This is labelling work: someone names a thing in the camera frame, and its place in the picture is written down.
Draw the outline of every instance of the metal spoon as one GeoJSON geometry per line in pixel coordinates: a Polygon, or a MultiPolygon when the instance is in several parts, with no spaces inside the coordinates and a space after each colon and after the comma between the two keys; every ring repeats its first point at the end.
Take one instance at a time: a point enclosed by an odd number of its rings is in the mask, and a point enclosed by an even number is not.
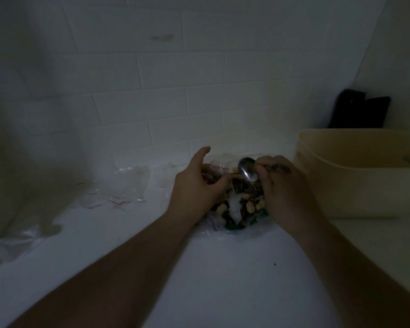
{"type": "MultiPolygon", "coordinates": [[[[255,160],[250,157],[240,159],[237,165],[238,172],[246,181],[255,182],[258,180],[257,172],[255,171],[255,160]]],[[[267,171],[277,171],[281,174],[290,174],[292,171],[289,167],[283,164],[267,164],[264,165],[267,171]]]]}

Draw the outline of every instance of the plastic bin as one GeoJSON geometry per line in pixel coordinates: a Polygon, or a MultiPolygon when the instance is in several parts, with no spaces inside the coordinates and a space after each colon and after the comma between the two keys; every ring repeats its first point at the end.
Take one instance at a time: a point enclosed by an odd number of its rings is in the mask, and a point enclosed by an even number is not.
{"type": "Polygon", "coordinates": [[[294,163],[328,217],[410,213],[410,138],[384,129],[308,129],[294,163]]]}

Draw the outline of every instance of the person's right hand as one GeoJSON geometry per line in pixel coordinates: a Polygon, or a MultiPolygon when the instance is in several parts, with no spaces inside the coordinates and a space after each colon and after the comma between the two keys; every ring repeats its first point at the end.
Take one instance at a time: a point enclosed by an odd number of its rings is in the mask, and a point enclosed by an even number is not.
{"type": "Polygon", "coordinates": [[[327,220],[304,174],[283,156],[262,156],[255,169],[263,184],[266,206],[272,219],[289,234],[305,231],[327,220]],[[283,164],[290,173],[267,171],[264,165],[283,164]]]}

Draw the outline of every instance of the person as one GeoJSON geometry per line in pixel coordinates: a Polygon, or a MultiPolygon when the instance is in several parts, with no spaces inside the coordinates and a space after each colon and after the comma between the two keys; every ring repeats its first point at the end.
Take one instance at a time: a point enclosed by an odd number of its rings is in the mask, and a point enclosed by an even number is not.
{"type": "MultiPolygon", "coordinates": [[[[139,327],[182,240],[230,187],[207,185],[201,148],[176,175],[167,211],[33,305],[10,327],[139,327]]],[[[410,293],[355,248],[322,215],[303,174],[282,156],[257,159],[272,219],[305,251],[346,327],[410,327],[410,293]],[[289,173],[267,171],[282,164],[289,173]]]]}

